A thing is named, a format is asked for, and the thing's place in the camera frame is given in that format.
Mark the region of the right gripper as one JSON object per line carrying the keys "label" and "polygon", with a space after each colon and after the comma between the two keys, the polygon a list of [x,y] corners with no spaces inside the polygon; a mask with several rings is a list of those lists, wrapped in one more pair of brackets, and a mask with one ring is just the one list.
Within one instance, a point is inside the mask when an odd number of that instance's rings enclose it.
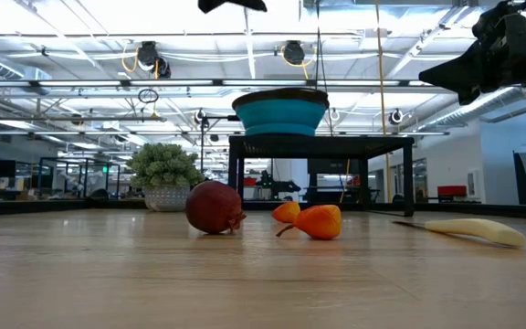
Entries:
{"label": "right gripper", "polygon": [[[526,85],[526,1],[501,1],[472,27],[477,39],[462,55],[419,73],[427,84],[458,90],[458,102],[503,86]],[[459,87],[456,82],[466,82]]]}

